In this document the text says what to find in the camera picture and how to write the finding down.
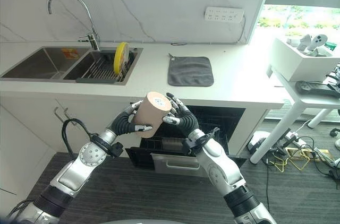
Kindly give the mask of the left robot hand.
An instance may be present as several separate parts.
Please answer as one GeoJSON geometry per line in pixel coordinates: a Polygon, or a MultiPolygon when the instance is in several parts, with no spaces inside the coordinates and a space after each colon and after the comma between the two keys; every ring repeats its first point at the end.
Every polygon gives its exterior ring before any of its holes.
{"type": "Polygon", "coordinates": [[[151,131],[153,127],[151,125],[140,125],[134,122],[129,122],[129,118],[132,114],[136,113],[142,100],[129,104],[109,125],[109,129],[116,135],[129,134],[134,132],[151,131]]]}

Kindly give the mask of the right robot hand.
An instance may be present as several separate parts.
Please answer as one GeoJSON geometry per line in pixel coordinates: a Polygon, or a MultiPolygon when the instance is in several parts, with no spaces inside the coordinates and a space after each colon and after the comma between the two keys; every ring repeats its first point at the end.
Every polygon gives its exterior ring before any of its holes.
{"type": "Polygon", "coordinates": [[[197,118],[178,97],[168,92],[166,98],[172,107],[170,112],[162,118],[163,122],[177,126],[184,136],[189,137],[193,131],[199,129],[197,118]]]}

